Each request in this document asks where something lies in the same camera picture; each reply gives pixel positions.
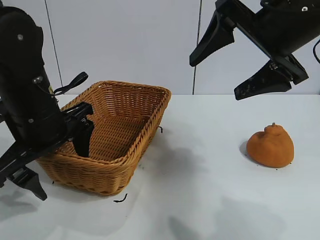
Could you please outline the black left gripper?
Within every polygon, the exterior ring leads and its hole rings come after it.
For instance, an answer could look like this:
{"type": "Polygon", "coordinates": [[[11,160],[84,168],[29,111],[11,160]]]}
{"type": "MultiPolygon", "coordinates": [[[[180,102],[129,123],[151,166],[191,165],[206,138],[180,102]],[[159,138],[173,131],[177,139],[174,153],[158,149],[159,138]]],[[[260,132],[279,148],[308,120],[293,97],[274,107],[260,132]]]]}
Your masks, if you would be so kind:
{"type": "Polygon", "coordinates": [[[45,201],[39,175],[27,167],[66,142],[72,142],[78,156],[88,158],[94,113],[87,102],[61,110],[54,96],[37,86],[1,86],[0,120],[10,130],[14,143],[0,158],[0,185],[10,180],[45,201]]]}

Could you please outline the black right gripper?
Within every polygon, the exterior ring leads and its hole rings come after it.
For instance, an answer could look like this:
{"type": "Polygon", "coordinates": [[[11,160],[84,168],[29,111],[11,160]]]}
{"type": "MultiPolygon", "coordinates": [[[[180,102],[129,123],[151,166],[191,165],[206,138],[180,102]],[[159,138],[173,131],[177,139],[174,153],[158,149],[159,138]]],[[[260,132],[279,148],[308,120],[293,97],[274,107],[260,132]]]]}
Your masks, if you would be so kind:
{"type": "Polygon", "coordinates": [[[308,79],[293,53],[320,35],[318,0],[262,0],[253,12],[239,0],[218,0],[210,23],[189,56],[191,67],[235,42],[240,30],[270,60],[234,89],[237,101],[268,93],[284,93],[308,79]]]}

